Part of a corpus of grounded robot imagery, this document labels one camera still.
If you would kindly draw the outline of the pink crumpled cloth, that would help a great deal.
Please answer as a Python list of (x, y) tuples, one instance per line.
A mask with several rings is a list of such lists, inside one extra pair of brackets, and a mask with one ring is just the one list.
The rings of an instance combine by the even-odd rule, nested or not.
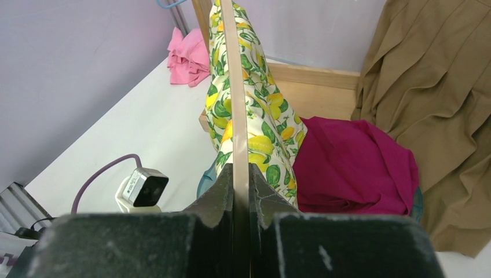
[(198, 28), (191, 30), (188, 35), (174, 28), (167, 50), (167, 68), (172, 85), (195, 87), (209, 76), (209, 54)]

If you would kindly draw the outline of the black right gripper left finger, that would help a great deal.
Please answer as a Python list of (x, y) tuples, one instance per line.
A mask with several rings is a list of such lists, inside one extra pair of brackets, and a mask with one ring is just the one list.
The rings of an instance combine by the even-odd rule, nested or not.
[(178, 212), (62, 216), (9, 277), (232, 277), (232, 179)]

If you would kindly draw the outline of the magenta cloth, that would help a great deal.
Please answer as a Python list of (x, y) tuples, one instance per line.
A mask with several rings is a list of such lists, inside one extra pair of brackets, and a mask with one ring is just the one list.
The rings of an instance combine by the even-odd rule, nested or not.
[(410, 150), (365, 120), (303, 122), (293, 165), (301, 212), (411, 214), (419, 171)]

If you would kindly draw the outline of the yellow patterned cloth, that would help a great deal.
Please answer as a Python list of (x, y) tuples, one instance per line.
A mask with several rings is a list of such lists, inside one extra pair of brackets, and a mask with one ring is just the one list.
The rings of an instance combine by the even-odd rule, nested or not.
[[(273, 80), (261, 42), (246, 10), (232, 4), (241, 73), (245, 90), (248, 160), (256, 164), (267, 183), (289, 204), (298, 207), (293, 164), (307, 134), (307, 127)], [(212, 145), (218, 155), (219, 174), (233, 160), (232, 99), (225, 33), (219, 1), (210, 11), (209, 43), (211, 84), (205, 113)]]

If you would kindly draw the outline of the teal plastic basket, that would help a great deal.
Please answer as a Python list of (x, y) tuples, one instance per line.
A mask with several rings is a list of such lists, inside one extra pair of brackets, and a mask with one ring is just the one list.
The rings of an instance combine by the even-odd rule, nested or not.
[[(211, 166), (203, 173), (196, 192), (196, 198), (198, 199), (209, 190), (217, 180), (217, 171), (215, 169), (217, 160), (215, 159)], [(417, 222), (421, 221), (423, 215), (423, 195), (419, 187), (417, 187), (416, 192), (413, 196), (413, 207), (410, 216)]]

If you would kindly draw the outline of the wooden clothes rack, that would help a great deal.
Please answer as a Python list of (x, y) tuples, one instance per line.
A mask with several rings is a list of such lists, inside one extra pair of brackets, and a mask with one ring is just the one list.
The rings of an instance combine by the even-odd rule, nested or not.
[[(245, 97), (239, 41), (231, 1), (222, 1), (225, 10), (226, 51), (231, 92), (243, 102)], [(358, 72), (269, 63), (281, 92), (303, 118), (321, 117), (349, 120), (356, 106)]]

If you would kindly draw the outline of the beige wooden hanger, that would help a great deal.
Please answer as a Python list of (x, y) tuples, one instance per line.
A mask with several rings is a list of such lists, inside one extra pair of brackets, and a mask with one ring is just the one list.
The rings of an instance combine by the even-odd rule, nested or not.
[(232, 1), (221, 1), (233, 121), (233, 276), (251, 276), (249, 165), (245, 91)]

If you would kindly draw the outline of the brown skirt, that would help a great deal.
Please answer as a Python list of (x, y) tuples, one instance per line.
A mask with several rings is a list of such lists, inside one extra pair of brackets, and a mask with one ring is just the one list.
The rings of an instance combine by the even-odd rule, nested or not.
[(387, 1), (351, 117), (412, 151), (435, 249), (476, 257), (490, 243), (490, 2)]

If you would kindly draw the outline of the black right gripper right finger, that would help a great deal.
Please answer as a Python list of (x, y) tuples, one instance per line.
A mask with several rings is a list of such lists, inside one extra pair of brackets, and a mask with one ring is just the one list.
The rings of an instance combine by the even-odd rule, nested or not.
[(253, 277), (443, 277), (410, 217), (301, 213), (250, 164)]

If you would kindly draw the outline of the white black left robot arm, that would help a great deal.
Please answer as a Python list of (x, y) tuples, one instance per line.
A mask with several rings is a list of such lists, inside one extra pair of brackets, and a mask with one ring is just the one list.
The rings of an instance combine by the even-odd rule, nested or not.
[(37, 220), (29, 228), (18, 228), (14, 234), (1, 232), (1, 277), (27, 277), (34, 247), (55, 219)]

